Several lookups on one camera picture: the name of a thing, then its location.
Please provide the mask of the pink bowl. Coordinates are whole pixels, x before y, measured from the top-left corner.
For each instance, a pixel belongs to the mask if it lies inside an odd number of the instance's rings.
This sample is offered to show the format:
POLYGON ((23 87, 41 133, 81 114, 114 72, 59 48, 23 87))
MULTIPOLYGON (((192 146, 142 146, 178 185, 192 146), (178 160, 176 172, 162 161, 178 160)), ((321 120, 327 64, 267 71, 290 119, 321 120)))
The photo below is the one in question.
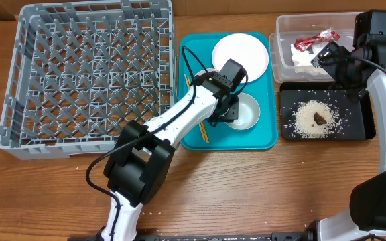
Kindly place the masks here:
POLYGON ((197 77, 197 76, 201 76, 201 75, 205 75, 205 76, 213 76, 214 73, 218 72, 217 69, 214 69, 214 68, 207 68, 206 70, 200 70, 199 72, 197 72, 194 76, 197 77))

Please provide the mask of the white paper napkin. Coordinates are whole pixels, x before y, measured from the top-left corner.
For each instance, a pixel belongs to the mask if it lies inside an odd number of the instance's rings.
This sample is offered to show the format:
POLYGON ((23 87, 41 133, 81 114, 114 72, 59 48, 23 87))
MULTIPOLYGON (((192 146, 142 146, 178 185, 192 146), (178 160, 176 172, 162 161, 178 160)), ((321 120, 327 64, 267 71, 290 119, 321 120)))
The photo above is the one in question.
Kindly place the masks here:
POLYGON ((305 51, 300 51, 291 44, 292 62, 294 63, 295 71, 309 73, 313 76, 325 74, 326 72, 324 69, 313 67, 311 61, 322 51, 326 44, 326 42, 315 42, 305 51))

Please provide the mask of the grey bowl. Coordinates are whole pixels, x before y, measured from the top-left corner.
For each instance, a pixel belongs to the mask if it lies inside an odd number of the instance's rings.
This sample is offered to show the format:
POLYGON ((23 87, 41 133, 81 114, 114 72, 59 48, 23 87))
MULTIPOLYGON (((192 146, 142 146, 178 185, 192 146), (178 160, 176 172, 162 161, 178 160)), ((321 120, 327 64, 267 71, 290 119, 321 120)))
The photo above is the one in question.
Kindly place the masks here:
POLYGON ((259 103, 249 94, 240 93, 239 117, 227 125, 236 130, 246 130, 253 127, 259 120, 261 110, 259 103))

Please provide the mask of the red snack wrapper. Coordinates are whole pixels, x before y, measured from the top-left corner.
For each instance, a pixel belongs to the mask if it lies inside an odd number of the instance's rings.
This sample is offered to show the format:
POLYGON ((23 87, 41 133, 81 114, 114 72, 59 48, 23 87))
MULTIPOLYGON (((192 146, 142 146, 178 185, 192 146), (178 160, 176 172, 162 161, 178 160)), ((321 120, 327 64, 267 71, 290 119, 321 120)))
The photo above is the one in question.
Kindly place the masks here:
POLYGON ((294 42, 294 47, 301 52, 308 50, 315 42, 331 42, 338 41, 340 35, 332 29, 326 29, 321 31, 319 34, 312 37, 298 38, 294 42))

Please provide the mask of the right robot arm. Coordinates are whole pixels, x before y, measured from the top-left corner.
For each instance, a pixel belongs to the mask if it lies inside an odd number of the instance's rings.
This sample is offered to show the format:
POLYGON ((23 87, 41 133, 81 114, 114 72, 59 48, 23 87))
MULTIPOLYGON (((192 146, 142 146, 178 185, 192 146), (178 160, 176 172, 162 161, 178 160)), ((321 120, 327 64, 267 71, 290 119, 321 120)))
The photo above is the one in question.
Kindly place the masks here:
POLYGON ((369 10, 355 17, 353 51, 327 44, 311 61, 334 80, 333 87, 352 98, 366 90, 373 100, 379 132, 377 176, 356 186, 347 210, 316 220, 303 240, 384 240, 386 237, 386 11, 369 10))

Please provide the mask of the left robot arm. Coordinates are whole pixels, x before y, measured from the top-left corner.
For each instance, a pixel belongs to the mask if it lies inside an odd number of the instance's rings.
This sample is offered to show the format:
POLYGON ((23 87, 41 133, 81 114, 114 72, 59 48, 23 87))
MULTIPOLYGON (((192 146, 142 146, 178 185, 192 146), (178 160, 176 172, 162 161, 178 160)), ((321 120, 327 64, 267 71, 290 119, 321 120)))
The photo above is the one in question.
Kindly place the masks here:
POLYGON ((160 116, 123 127, 103 171, 111 209, 97 240, 136 238, 141 209, 162 186, 180 140, 201 121, 215 126, 237 120, 236 89, 246 76, 246 69, 229 59, 221 70, 195 76, 185 96, 160 116))

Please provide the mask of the brown food scrap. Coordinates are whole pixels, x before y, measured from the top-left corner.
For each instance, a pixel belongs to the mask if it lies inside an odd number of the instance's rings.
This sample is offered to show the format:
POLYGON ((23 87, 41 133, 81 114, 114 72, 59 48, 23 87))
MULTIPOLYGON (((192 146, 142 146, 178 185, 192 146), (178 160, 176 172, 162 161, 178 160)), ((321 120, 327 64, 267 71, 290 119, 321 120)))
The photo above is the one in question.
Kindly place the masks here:
POLYGON ((317 124, 317 125, 325 125, 327 123, 327 120, 322 117, 321 115, 319 115, 317 112, 314 113, 314 122, 317 124))

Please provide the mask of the large pink round plate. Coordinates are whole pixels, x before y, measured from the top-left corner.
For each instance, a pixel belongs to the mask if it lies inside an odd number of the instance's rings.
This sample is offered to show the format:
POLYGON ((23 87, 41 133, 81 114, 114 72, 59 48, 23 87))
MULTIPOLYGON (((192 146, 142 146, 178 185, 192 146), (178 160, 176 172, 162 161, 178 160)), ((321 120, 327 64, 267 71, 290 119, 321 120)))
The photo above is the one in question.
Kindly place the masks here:
POLYGON ((233 59, 247 72, 249 81, 259 79, 269 65, 269 53, 256 37, 246 33, 234 33, 223 37, 212 51, 212 65, 221 70, 229 59, 233 59))

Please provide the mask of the white rice pile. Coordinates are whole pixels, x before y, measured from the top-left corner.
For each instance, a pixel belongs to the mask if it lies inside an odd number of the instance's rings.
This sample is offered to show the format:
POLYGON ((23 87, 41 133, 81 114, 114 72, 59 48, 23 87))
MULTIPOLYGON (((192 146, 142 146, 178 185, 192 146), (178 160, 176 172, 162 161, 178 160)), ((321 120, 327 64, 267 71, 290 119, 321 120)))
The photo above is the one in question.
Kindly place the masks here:
POLYGON ((280 94, 283 134, 293 139, 328 139, 345 135, 352 103, 335 90, 285 90, 280 94), (327 120, 314 122, 314 113, 327 120))

